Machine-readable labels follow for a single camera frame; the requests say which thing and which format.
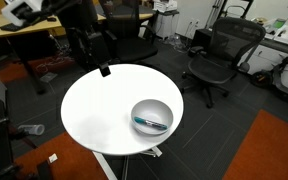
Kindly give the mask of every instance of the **white cabinet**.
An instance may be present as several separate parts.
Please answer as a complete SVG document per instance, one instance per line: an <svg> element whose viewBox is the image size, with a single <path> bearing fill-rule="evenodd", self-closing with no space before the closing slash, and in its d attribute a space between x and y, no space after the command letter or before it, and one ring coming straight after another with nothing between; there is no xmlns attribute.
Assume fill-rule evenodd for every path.
<svg viewBox="0 0 288 180"><path fill-rule="evenodd" d="M247 58L248 53L246 53L241 61L244 62ZM274 65L277 65L282 62L282 60L287 57L288 54L277 51L265 46L258 46L257 49L254 51L248 63L250 65L250 70L248 74L254 74L261 70L272 70ZM285 71L281 75L281 80L284 86L288 87L288 65L285 68Z"/></svg>
<svg viewBox="0 0 288 180"><path fill-rule="evenodd" d="M179 13L177 11L160 13L153 26L156 35L165 39L166 37L175 34L178 18Z"/></svg>

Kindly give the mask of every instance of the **desk leg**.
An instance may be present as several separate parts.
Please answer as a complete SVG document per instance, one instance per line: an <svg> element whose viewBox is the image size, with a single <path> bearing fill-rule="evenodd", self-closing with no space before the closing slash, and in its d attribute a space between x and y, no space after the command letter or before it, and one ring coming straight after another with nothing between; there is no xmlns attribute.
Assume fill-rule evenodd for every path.
<svg viewBox="0 0 288 180"><path fill-rule="evenodd" d="M126 180L126 179L127 179L127 171L128 171L129 158L130 158L129 156L125 156L124 166L123 166L122 180Z"/></svg>
<svg viewBox="0 0 288 180"><path fill-rule="evenodd" d="M28 64L27 61L21 61L28 73L28 75L30 76L31 82L34 86L35 91L38 94L43 94L46 92L45 87L43 86L42 82L38 79L37 75L34 73L32 67Z"/></svg>
<svg viewBox="0 0 288 180"><path fill-rule="evenodd" d="M155 22L157 21L157 17L158 17L158 13L153 14L153 16L148 19L147 25L153 28ZM144 31L143 38L144 38L144 39L148 39L150 33L151 33L151 32L146 29L146 30Z"/></svg>

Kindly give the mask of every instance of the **chair base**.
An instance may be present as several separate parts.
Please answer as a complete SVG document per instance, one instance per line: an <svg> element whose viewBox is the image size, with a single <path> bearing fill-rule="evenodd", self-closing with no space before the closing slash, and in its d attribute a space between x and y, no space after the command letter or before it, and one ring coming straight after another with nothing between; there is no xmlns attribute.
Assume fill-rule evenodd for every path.
<svg viewBox="0 0 288 180"><path fill-rule="evenodd" d="M224 97L227 97L227 96L229 95L229 93L230 93L227 89L225 89L225 88L223 88L223 87L221 87L221 86L219 86L219 85L209 84L209 83L204 82L204 81L202 81L202 80L200 80L200 79L197 79L197 78L196 78L193 74L191 74L191 73L183 72L182 78L183 78L183 79L186 79L187 77L191 77L191 78L193 78L193 79L195 79L195 80L198 80L198 81L201 83L202 90L204 90L204 89L206 90L206 93L207 93L207 96L208 96L208 102L206 103L206 107L207 107L207 108L212 108L212 107L214 106L214 101L213 101L212 93L211 93L211 89L210 89L211 87L223 91L223 94L222 94L222 95L223 95ZM181 93L183 94L186 90L191 89L191 88L194 88L194 87L197 87L197 85L195 84L195 85L190 85L190 86L186 86L186 87L181 87L181 88L180 88L180 91L181 91Z"/></svg>

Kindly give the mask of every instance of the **round white table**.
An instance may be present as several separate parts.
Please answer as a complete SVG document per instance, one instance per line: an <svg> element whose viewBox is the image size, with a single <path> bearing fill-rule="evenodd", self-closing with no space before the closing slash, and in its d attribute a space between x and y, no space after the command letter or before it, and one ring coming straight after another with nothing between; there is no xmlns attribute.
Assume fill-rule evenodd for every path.
<svg viewBox="0 0 288 180"><path fill-rule="evenodd" d="M164 74L140 65L112 65L111 74L99 70L77 80L67 91L61 116L68 134L82 146L106 155L131 155L165 141L183 115L183 99L177 86ZM156 99L173 112L173 124L161 135L137 131L131 121L133 106Z"/></svg>

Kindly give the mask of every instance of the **white bowl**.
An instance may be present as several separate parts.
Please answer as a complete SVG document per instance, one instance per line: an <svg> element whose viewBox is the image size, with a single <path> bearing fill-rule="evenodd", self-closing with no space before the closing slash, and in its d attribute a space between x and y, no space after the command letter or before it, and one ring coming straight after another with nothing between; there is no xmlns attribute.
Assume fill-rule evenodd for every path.
<svg viewBox="0 0 288 180"><path fill-rule="evenodd" d="M146 124L137 123L134 117L166 125L167 129L158 129ZM165 133L173 123L173 113L171 109L165 103L154 99L146 99L138 102L132 109L131 118L134 127L138 131L150 135Z"/></svg>

